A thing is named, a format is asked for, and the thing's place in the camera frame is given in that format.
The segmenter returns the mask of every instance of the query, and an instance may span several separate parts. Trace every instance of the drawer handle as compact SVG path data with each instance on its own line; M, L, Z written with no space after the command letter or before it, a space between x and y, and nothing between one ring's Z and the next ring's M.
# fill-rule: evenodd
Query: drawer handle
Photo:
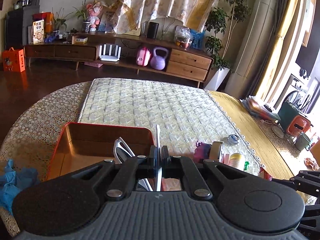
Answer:
M183 69L183 71L187 71L187 72L189 72L189 73L193 73L193 71L192 70L188 70L188 69Z
M187 58L193 60L194 62L197 62L197 60L194 58L191 58L191 57L187 57Z

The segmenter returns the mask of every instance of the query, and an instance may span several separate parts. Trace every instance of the plant stem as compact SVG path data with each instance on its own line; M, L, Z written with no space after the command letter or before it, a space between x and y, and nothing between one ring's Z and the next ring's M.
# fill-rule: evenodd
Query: plant stem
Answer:
M230 42L230 38L231 38L231 26L232 26L232 21L233 21L233 16L235 14L235 7L236 7L236 0L233 4L233 10L232 10L232 16L231 16L231 23L230 23L230 28L229 28L229 33L228 33L228 39L227 39L227 43L226 43L226 46L224 48L224 51L223 51L223 55L222 55L222 58L224 58L226 52L227 52L227 46L229 45L229 42Z
M231 35L232 35L232 32L233 32L233 29L235 28L235 26L236 26L236 24L238 23L238 21L236 21L236 23L233 25L233 27L232 27L232 30L231 30L231 34L230 34L230 37L231 37ZM226 48L225 48L225 51L227 51L228 50L228 48L229 48L229 44L230 44L230 41L228 42L228 44L226 44Z

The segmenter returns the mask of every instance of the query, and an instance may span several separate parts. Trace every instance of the yellow bottle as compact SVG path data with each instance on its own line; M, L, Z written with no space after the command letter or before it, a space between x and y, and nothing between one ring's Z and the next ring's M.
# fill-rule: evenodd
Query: yellow bottle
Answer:
M244 156L240 153L234 153L233 155L230 156L228 165L243 171L244 163L245 163Z

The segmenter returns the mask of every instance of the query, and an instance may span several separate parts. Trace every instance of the tall potted plant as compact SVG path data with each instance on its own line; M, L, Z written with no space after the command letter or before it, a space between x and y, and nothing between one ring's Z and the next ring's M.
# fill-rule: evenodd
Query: tall potted plant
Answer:
M54 35L56 37L59 36L60 33L60 28L62 26L65 27L65 30L67 29L67 24L66 21L69 20L70 18L67 18L71 13L68 13L67 15L63 15L64 14L64 8L60 8L59 12L56 12L56 15L53 16L53 28L54 28Z
M76 12L75 15L78 17L78 20L81 18L82 19L82 28L81 32L88 33L90 29L90 22L88 21L88 10L87 10L87 5L86 5L86 0L82 1L81 8L78 9L76 7L73 7Z
M231 7L231 15L227 15L221 8L214 8L214 10L209 14L205 24L207 30L210 31L211 29L214 29L215 36L208 37L205 47L211 53L211 56L214 60L212 68L217 69L217 72L205 86L205 88L208 90L217 90L224 78L227 76L230 67L229 62L226 61L224 57L230 44L232 32L236 24L243 22L251 12L249 6L246 4L247 0L226 0L226 2ZM226 17L230 21L230 27L228 29L227 43L224 47L222 56L220 56L219 51L222 49L222 44L221 40L218 39L216 35L219 32L221 32L223 35L225 34L227 28L225 21Z

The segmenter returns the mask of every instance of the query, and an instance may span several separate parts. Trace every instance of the kettlebell handle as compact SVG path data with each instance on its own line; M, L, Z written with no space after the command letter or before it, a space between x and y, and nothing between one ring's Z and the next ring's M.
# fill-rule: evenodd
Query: kettlebell handle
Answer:
M153 49L153 55L155 55L155 56L157 56L157 53L156 53L156 50L157 50L157 49L162 50L162 51L165 52L165 56L164 56L163 58L166 59L167 56L169 55L169 50L166 49L166 48L163 48L163 47L155 47L155 48Z

